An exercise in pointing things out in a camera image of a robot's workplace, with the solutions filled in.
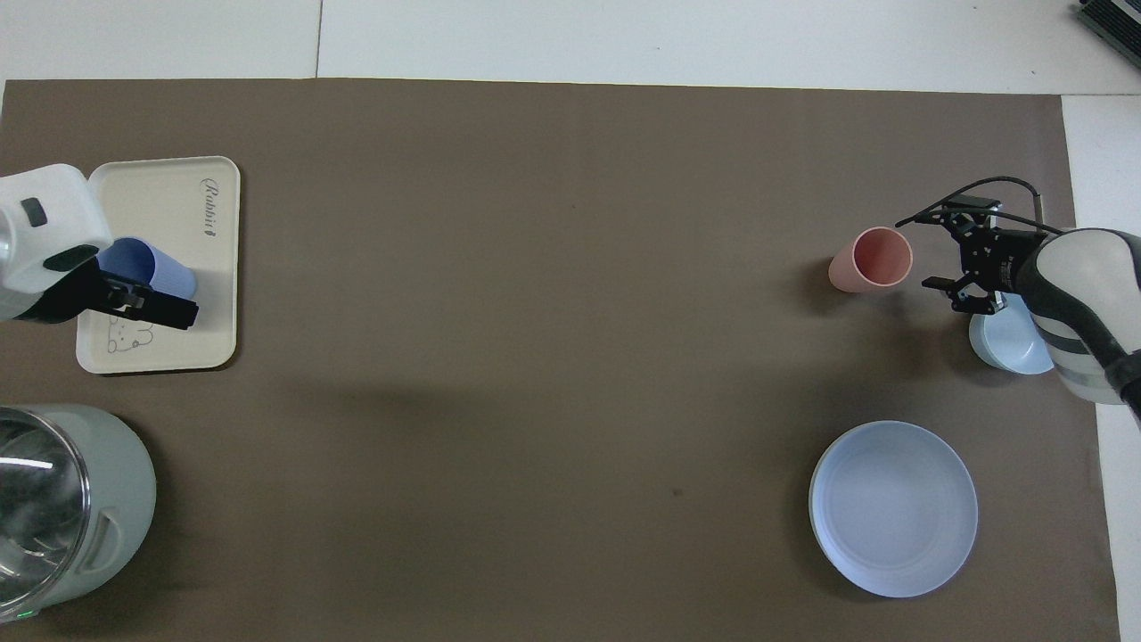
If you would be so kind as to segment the light blue bowl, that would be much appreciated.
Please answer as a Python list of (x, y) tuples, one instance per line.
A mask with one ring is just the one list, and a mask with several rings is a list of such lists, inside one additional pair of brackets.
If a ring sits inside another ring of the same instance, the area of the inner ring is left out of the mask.
[(1042, 375), (1055, 369), (1047, 342), (1039, 338), (1022, 296), (1003, 295), (1003, 308), (993, 316), (974, 314), (968, 338), (976, 357), (992, 368), (1017, 375)]

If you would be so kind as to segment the cream rabbit print tray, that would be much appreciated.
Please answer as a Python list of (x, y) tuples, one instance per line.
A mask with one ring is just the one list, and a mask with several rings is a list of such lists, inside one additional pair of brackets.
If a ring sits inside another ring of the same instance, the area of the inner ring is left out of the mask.
[(195, 279), (191, 330), (87, 310), (78, 318), (75, 358), (97, 375), (212, 369), (237, 344), (241, 174), (226, 157), (119, 161), (89, 178), (115, 237), (155, 245)]

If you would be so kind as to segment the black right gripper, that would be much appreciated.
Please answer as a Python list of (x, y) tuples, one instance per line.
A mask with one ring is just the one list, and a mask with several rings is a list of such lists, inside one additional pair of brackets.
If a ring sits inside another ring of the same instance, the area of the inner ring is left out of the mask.
[[(1001, 292), (1017, 293), (1015, 274), (1031, 259), (1045, 241), (1044, 231), (1006, 230), (990, 224), (996, 208), (940, 206), (926, 211), (929, 224), (940, 225), (958, 242), (958, 279), (930, 276), (921, 282), (924, 289), (944, 293), (954, 312), (970, 316), (995, 316), (1006, 308)], [(969, 287), (984, 290), (973, 295)]]

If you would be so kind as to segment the brown table mat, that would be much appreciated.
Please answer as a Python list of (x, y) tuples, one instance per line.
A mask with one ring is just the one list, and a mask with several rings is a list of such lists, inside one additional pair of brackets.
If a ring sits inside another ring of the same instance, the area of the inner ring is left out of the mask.
[[(982, 177), (1073, 222), (1054, 96), (397, 80), (5, 89), (0, 172), (222, 155), (226, 369), (99, 377), (0, 324), (0, 403), (86, 403), (153, 454), (114, 580), (0, 642), (1110, 642), (1095, 408), (979, 361), (926, 276), (845, 295), (843, 245)], [(809, 525), (871, 420), (940, 434), (981, 507), (925, 598)]]

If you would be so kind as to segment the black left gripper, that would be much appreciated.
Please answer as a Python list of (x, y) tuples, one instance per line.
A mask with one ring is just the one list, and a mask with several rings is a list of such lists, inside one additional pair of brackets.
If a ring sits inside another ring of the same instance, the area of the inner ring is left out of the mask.
[(37, 324), (62, 324), (84, 310), (102, 310), (111, 316), (144, 324), (189, 330), (197, 320), (200, 306), (187, 298), (168, 295), (147, 284), (106, 279), (97, 259), (89, 259), (63, 276), (34, 304)]

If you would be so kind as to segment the dark ribbed device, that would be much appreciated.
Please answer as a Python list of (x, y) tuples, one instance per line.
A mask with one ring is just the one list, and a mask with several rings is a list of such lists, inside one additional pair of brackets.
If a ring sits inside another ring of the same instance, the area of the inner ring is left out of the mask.
[(1079, 0), (1076, 17), (1141, 70), (1141, 0)]

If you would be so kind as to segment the blue plastic cup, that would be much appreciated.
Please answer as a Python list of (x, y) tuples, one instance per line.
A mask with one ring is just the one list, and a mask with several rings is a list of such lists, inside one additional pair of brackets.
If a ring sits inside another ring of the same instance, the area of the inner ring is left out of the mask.
[(96, 255), (103, 273), (138, 282), (165, 295), (191, 300), (197, 281), (188, 267), (140, 237), (119, 237)]

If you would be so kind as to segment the blue round plate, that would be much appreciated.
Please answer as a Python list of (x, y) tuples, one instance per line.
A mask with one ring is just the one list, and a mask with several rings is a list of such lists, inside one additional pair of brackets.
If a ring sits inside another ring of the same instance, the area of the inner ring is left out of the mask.
[(852, 426), (811, 476), (808, 513), (817, 545), (856, 588), (877, 598), (941, 590), (973, 552), (979, 503), (957, 452), (900, 420)]

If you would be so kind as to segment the glass pot lid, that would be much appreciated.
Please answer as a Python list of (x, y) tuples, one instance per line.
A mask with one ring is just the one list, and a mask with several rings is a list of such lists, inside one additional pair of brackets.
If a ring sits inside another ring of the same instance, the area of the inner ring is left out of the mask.
[(60, 580), (82, 543), (86, 511), (80, 458), (60, 428), (0, 407), (0, 619)]

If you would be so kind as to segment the pale green electric pot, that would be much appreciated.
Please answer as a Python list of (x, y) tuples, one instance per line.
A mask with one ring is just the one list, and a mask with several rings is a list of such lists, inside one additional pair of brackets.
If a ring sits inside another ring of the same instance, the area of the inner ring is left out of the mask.
[(86, 405), (0, 407), (29, 411), (60, 428), (78, 452), (88, 491), (83, 538), (68, 569), (29, 609), (0, 619), (8, 624), (82, 598), (121, 572), (152, 525), (157, 480), (139, 436), (110, 412)]

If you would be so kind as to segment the pink plastic cup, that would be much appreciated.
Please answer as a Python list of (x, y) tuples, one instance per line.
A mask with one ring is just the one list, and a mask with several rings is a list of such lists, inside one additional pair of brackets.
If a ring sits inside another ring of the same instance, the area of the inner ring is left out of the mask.
[(830, 284), (847, 293), (880, 292), (906, 281), (914, 265), (911, 243), (896, 228), (871, 227), (832, 258)]

